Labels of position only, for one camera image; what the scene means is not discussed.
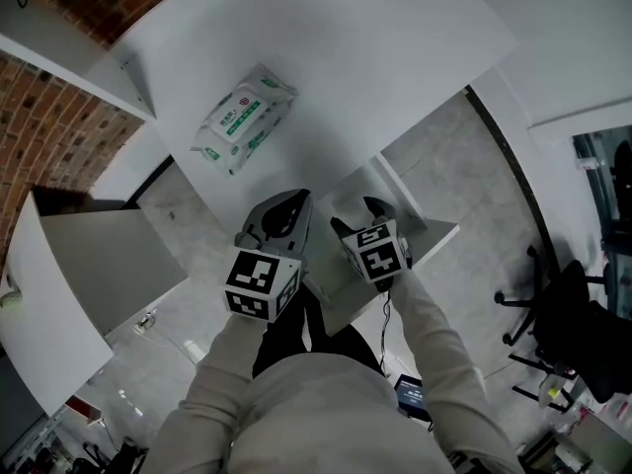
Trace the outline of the red edged box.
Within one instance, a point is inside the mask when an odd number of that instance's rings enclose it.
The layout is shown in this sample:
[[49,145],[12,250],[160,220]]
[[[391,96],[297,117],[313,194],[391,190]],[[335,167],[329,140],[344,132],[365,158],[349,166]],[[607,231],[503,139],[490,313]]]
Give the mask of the red edged box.
[[65,402],[65,406],[79,416],[83,417],[86,420],[86,424],[88,426],[101,422],[103,420],[103,412],[101,409],[95,407],[94,405],[78,397],[77,395],[72,395],[71,397],[69,397]]

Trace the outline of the person's torso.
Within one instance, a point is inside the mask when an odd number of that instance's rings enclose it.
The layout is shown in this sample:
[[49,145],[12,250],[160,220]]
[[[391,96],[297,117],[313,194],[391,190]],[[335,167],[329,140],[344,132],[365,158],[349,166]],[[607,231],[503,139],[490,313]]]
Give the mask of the person's torso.
[[341,355],[294,355],[248,386],[228,474],[453,474],[389,382]]

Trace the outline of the white desk with hutch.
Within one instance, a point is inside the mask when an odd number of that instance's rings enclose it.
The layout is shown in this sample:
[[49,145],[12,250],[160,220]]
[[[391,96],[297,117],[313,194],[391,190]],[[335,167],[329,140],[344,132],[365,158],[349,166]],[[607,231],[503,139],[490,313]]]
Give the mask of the white desk with hutch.
[[[153,124],[225,225],[280,190],[322,197],[516,45],[484,0],[165,0],[111,49],[0,0],[0,49]],[[191,147],[255,65],[298,90],[234,177]]]

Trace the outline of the clear plastic bag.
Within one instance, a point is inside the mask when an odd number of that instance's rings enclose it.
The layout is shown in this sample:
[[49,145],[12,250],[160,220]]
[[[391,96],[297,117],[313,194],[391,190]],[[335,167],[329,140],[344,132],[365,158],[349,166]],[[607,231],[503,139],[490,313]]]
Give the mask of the clear plastic bag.
[[562,414],[567,413],[575,404],[575,399],[565,387],[568,382],[569,379],[556,374],[546,375],[538,387],[538,407],[550,408]]

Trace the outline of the small pale vase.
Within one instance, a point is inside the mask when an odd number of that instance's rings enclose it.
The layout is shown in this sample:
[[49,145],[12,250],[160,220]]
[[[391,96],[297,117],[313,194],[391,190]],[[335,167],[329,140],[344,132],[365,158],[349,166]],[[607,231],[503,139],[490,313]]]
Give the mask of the small pale vase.
[[0,286],[0,310],[18,306],[23,301],[23,294],[19,288],[3,283]]

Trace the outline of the white drawer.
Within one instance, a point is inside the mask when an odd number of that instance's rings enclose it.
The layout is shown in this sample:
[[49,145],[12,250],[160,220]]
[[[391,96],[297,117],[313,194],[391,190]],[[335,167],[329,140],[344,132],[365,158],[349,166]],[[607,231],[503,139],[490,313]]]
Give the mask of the white drawer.
[[459,230],[456,223],[426,218],[400,176],[378,154],[314,202],[304,256],[305,284],[318,296],[325,330],[334,335],[352,323],[370,305],[383,301],[373,284],[353,269],[340,239],[330,225],[339,217],[350,227],[368,227],[373,216],[363,199],[380,198],[394,206],[398,228],[406,237],[418,270]]

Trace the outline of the person's legs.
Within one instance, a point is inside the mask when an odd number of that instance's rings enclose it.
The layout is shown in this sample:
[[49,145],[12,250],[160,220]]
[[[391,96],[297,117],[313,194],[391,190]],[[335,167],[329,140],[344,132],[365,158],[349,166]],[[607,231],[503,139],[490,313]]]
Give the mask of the person's legs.
[[384,375],[371,347],[353,325],[347,325],[332,336],[327,334],[321,303],[302,283],[279,318],[264,333],[252,377],[287,357],[316,353],[345,356]]

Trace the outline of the white cabinet panel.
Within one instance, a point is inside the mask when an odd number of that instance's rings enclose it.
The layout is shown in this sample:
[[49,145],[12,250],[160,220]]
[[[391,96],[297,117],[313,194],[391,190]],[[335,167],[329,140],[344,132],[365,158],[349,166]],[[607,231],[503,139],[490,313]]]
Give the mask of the white cabinet panel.
[[32,195],[13,231],[3,283],[19,288],[23,301],[0,310],[0,345],[51,417],[114,353],[63,276]]

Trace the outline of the white green wet wipes pack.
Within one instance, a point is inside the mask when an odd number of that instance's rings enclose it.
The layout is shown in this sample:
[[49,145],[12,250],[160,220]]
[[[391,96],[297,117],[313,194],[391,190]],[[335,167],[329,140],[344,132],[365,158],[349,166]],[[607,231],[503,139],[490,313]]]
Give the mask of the white green wet wipes pack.
[[236,175],[289,113],[298,92],[259,63],[206,116],[191,150]]

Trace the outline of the person's right forearm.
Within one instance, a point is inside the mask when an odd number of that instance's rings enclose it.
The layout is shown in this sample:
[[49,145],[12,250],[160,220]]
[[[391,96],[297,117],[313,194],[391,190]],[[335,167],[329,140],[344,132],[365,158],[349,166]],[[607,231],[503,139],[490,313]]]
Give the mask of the person's right forearm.
[[401,273],[391,299],[421,375],[434,438],[455,471],[524,474],[494,417],[480,371],[418,277]]

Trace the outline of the white open cabinet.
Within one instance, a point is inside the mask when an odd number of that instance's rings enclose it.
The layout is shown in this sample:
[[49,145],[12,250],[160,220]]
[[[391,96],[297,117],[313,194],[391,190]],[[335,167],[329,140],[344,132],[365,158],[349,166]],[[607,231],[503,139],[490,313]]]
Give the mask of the white open cabinet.
[[45,216],[40,222],[70,289],[105,337],[188,278],[140,209]]

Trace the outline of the black office chair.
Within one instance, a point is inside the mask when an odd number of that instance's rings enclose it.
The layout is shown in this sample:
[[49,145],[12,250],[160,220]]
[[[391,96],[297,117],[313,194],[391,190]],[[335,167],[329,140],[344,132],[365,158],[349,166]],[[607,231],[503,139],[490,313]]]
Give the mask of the black office chair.
[[590,299],[589,285],[606,285],[606,278],[588,276],[574,260],[545,282],[537,250],[530,246],[526,254],[533,262],[533,296],[507,300],[497,291],[494,300],[528,310],[516,332],[503,335],[503,343],[512,347],[531,330],[538,360],[514,354],[509,359],[564,382],[579,376],[599,404],[616,394],[632,395],[632,320]]

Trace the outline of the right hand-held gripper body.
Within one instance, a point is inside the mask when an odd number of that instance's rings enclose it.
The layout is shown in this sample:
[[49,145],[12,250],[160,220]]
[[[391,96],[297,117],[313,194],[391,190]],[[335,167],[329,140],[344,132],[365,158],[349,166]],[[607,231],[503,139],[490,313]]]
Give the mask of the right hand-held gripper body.
[[355,271],[378,292],[389,291],[395,276],[413,265],[408,241],[395,219],[348,235],[341,242]]

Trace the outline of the person's left forearm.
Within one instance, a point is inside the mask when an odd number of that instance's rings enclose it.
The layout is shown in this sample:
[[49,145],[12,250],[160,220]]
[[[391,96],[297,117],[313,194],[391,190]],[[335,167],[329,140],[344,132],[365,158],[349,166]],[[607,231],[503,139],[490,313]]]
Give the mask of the person's left forearm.
[[197,365],[186,397],[161,426],[140,474],[222,471],[265,330],[253,319],[228,319]]

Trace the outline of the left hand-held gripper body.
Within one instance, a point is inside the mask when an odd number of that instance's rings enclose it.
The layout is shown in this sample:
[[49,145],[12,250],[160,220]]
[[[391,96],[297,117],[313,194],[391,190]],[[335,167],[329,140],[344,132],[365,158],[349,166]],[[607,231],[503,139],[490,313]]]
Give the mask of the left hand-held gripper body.
[[[267,236],[264,214],[287,198],[298,207],[293,229],[283,238]],[[279,193],[251,210],[226,254],[222,292],[228,311],[264,322],[278,319],[304,275],[312,210],[313,197],[306,189]]]

